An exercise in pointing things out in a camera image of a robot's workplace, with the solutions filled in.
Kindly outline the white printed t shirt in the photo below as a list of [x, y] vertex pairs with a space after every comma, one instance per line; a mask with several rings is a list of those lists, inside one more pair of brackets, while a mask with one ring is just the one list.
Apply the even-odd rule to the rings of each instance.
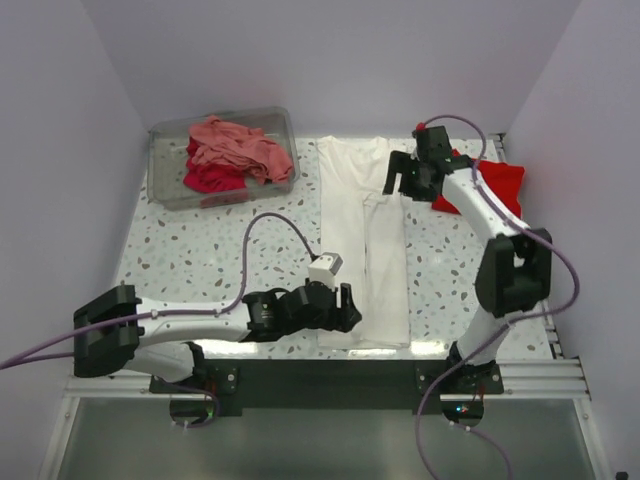
[[336, 280], [351, 285], [362, 320], [348, 333], [320, 332], [332, 349], [402, 348], [410, 341], [404, 204], [385, 195], [387, 139], [317, 141], [321, 247], [343, 260]]

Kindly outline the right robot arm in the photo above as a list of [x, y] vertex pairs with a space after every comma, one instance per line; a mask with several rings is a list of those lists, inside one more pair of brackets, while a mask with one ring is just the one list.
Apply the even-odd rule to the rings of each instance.
[[452, 344], [445, 369], [448, 386], [466, 393], [495, 364], [508, 322], [548, 297], [552, 239], [547, 230], [533, 230], [513, 214], [486, 183], [477, 161], [453, 153], [445, 127], [421, 123], [412, 136], [411, 154], [390, 154], [382, 193], [418, 202], [446, 200], [484, 247], [474, 283], [479, 306]]

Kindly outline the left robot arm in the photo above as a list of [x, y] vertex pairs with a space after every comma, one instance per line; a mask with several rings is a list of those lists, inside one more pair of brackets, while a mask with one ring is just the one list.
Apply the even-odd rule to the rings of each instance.
[[361, 321], [350, 285], [308, 281], [288, 291], [251, 292], [236, 306], [179, 306], [137, 296], [117, 286], [73, 316], [73, 373], [97, 378], [131, 370], [200, 390], [207, 368], [198, 340], [272, 343], [301, 330], [347, 333]]

